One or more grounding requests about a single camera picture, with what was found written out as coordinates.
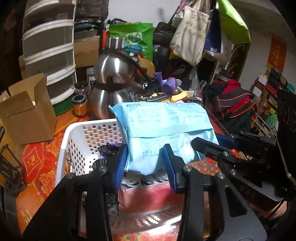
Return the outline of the light blue wipes pack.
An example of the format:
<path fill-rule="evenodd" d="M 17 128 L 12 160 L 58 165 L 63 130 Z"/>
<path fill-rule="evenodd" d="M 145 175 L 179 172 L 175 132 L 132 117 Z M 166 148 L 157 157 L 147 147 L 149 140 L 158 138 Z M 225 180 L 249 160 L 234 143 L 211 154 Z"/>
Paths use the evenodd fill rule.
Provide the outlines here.
<path fill-rule="evenodd" d="M 186 164 L 204 157 L 193 150 L 194 138 L 218 144 L 206 110 L 197 103 L 121 102 L 108 108 L 128 147 L 125 170 L 129 172 L 150 175 L 165 169 L 165 144 Z"/>

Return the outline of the red black jacket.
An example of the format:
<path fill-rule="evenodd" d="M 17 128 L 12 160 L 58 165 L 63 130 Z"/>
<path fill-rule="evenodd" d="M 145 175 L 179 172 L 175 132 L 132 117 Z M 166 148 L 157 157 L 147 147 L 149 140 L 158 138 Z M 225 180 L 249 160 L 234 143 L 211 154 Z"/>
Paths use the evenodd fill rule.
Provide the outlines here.
<path fill-rule="evenodd" d="M 250 132 L 257 104 L 252 102 L 254 95 L 238 81 L 214 82 L 203 91 L 203 97 L 206 108 L 229 134 Z"/>

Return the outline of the red floral tablecloth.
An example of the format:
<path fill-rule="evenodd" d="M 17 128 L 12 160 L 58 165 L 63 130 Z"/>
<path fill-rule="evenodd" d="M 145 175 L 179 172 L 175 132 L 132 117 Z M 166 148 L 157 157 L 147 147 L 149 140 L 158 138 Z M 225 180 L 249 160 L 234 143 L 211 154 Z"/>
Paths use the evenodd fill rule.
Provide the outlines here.
<path fill-rule="evenodd" d="M 90 112 L 83 117 L 77 117 L 71 109 L 57 117 L 52 141 L 27 144 L 23 148 L 21 163 L 26 168 L 25 177 L 28 186 L 16 198 L 16 212 L 21 233 L 23 233 L 33 215 L 55 188 L 58 156 L 66 128 L 72 123 L 95 119 L 96 116 Z M 215 118 L 211 119 L 211 123 L 216 133 L 230 135 Z M 209 158 L 206 158 L 205 161 L 193 162 L 190 166 L 199 171 L 203 170 L 202 173 L 209 175 L 214 175 L 220 171 L 217 163 Z M 120 201 L 124 202 L 120 203 L 119 210 L 127 210 L 129 214 L 135 214 L 136 209 L 130 211 L 130 208 L 132 208 L 131 202 L 127 206 L 129 209 L 123 207 L 127 203 L 126 201 L 132 201 L 133 196 L 131 196 L 131 193 L 134 194 L 132 191 L 120 193 Z M 179 226 L 180 224 L 177 223 L 175 226 L 164 225 L 143 232 L 122 233 L 113 235 L 113 240 L 177 240 Z M 32 240 L 62 240 L 61 237 L 54 237 L 54 229 L 48 225 L 41 225 L 38 230 L 40 234 L 34 234 Z"/>

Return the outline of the yellow object on table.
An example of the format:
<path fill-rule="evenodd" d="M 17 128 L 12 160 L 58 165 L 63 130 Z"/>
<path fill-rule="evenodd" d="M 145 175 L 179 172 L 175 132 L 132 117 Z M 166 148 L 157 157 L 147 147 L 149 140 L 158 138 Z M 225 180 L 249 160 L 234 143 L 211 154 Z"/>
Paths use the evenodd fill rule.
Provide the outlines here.
<path fill-rule="evenodd" d="M 188 96 L 188 93 L 186 91 L 182 91 L 179 94 L 175 94 L 171 96 L 171 102 L 177 102 L 180 100 L 183 100 Z"/>

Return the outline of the pink foil packet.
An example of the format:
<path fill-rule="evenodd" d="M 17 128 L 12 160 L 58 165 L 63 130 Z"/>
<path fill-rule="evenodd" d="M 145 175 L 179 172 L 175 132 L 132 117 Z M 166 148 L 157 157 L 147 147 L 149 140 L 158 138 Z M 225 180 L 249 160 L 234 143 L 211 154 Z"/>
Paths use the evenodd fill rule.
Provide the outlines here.
<path fill-rule="evenodd" d="M 175 194 L 169 182 L 138 186 L 118 192 L 119 210 L 124 213 L 142 213 L 164 210 L 182 204 L 183 194 Z"/>

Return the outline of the grey white knitted socks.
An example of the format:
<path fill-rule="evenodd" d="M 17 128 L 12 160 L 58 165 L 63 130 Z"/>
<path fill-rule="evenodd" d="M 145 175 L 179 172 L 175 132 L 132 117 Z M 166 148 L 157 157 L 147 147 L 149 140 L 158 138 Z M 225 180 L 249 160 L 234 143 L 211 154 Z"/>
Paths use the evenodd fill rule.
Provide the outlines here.
<path fill-rule="evenodd" d="M 160 171 L 151 175 L 140 175 L 134 172 L 125 172 L 121 182 L 121 188 L 126 190 L 139 186 L 164 183 L 168 182 L 168 180 L 168 175 L 165 171 Z"/>

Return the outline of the white perforated plastic basket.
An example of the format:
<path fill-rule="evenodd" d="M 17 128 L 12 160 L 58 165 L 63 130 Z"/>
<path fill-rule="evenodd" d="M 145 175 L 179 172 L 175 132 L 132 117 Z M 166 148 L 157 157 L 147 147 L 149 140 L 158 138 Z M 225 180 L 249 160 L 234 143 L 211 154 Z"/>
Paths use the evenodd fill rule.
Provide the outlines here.
<path fill-rule="evenodd" d="M 122 141 L 115 119 L 83 121 L 69 125 L 62 139 L 55 183 L 58 184 L 69 172 L 77 176 L 92 172 L 93 162 L 99 159 L 98 147 L 108 143 L 120 144 Z M 174 225 L 182 217 L 183 203 L 164 210 L 129 214 L 119 210 L 118 197 L 109 197 L 107 201 L 110 227 L 114 234 Z"/>

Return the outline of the black knitted glove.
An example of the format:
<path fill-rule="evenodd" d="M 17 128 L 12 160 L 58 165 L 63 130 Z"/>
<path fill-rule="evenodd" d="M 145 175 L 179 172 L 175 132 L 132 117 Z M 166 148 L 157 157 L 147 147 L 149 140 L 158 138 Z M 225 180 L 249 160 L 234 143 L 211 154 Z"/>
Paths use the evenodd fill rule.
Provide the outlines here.
<path fill-rule="evenodd" d="M 111 157 L 117 155 L 117 153 L 119 151 L 119 147 L 120 147 L 119 143 L 114 144 L 114 145 L 111 145 L 108 143 L 106 145 L 99 146 L 97 149 L 99 152 L 99 159 L 97 159 L 93 162 L 92 169 L 96 170 L 101 166 L 106 166 L 108 160 Z"/>

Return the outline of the purple plastic cup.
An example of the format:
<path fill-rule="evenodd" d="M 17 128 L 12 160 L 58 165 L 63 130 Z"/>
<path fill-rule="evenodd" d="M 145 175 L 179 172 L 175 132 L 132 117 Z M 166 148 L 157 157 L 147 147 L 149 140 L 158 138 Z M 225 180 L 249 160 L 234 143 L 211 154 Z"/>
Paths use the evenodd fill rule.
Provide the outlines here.
<path fill-rule="evenodd" d="M 161 72 L 155 72 L 154 77 L 157 83 L 160 85 L 163 94 L 172 96 L 178 87 L 176 78 L 169 77 L 168 79 L 164 80 Z"/>

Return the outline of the white hanging bag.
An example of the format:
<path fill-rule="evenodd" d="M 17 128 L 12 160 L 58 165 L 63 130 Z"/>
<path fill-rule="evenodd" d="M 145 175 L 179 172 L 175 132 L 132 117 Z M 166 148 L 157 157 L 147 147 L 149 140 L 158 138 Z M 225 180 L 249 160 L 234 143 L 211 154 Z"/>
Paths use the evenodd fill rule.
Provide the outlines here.
<path fill-rule="evenodd" d="M 222 32 L 217 9 L 211 11 L 211 20 L 205 40 L 204 51 L 220 62 L 228 62 L 231 57 L 232 42 Z"/>

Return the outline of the beige canvas tote bag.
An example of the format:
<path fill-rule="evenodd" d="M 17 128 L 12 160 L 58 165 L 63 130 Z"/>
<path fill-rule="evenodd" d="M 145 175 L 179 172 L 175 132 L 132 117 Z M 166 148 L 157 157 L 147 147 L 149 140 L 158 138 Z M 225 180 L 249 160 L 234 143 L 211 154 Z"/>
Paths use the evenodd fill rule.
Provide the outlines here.
<path fill-rule="evenodd" d="M 173 54 L 193 67 L 203 57 L 209 18 L 209 0 L 196 1 L 193 6 L 185 6 L 183 19 L 170 43 Z"/>

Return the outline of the lime green hanging bag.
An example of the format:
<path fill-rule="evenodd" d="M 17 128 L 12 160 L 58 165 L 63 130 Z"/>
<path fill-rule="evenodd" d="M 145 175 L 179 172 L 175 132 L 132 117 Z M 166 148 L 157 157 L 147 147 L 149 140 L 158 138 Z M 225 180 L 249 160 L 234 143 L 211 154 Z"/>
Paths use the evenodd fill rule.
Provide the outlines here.
<path fill-rule="evenodd" d="M 227 39 L 233 44 L 250 44 L 251 35 L 236 8 L 228 0 L 218 0 L 220 26 Z"/>

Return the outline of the orange spice jar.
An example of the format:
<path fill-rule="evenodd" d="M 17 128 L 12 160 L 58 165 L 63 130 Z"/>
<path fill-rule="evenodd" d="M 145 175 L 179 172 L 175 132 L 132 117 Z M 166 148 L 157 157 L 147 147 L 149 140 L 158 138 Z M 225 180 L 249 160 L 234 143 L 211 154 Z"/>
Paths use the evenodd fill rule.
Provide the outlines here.
<path fill-rule="evenodd" d="M 85 116 L 88 112 L 87 98 L 84 94 L 72 97 L 73 111 L 76 116 Z"/>

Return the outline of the brown cardboard box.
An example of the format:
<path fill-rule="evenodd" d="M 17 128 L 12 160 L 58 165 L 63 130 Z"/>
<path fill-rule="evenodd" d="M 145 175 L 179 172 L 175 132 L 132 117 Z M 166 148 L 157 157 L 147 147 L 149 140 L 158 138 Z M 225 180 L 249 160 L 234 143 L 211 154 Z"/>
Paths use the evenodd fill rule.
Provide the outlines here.
<path fill-rule="evenodd" d="M 1 121 L 18 145 L 50 141 L 57 117 L 47 90 L 47 76 L 40 73 L 9 87 L 1 102 Z"/>

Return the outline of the stainless steel kettle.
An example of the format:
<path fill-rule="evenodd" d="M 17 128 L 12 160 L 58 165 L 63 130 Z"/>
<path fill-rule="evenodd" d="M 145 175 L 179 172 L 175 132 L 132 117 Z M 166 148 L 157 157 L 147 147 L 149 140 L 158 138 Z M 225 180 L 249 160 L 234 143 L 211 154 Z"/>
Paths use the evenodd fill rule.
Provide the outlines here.
<path fill-rule="evenodd" d="M 147 95 L 150 77 L 136 58 L 124 51 L 125 39 L 111 37 L 94 65 L 95 82 L 90 93 L 90 105 L 99 119 L 113 118 L 109 106 L 120 102 L 138 102 Z"/>

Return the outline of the green shopping bag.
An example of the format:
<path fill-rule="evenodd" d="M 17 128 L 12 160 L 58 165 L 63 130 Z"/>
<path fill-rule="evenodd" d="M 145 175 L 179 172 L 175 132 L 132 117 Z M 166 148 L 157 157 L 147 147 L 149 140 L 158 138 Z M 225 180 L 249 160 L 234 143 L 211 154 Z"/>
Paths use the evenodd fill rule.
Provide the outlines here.
<path fill-rule="evenodd" d="M 153 24 L 152 23 L 122 23 L 109 26 L 109 36 L 124 39 L 123 48 L 145 59 L 153 58 Z"/>

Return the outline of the white drawer tower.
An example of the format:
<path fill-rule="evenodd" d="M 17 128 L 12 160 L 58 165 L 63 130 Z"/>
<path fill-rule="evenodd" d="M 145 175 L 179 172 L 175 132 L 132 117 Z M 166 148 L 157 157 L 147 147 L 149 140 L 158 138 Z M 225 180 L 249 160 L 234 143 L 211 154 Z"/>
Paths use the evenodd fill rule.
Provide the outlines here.
<path fill-rule="evenodd" d="M 53 105 L 75 92 L 74 16 L 76 1 L 27 1 L 23 17 L 23 60 L 27 76 L 47 76 Z"/>

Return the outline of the black bag on drawers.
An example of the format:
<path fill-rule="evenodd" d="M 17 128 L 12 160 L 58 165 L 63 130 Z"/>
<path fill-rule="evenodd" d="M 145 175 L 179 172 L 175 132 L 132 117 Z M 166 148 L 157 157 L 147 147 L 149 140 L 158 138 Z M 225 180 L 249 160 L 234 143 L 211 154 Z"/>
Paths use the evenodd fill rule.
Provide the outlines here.
<path fill-rule="evenodd" d="M 108 17 L 109 0 L 78 0 L 75 21 L 99 22 Z"/>

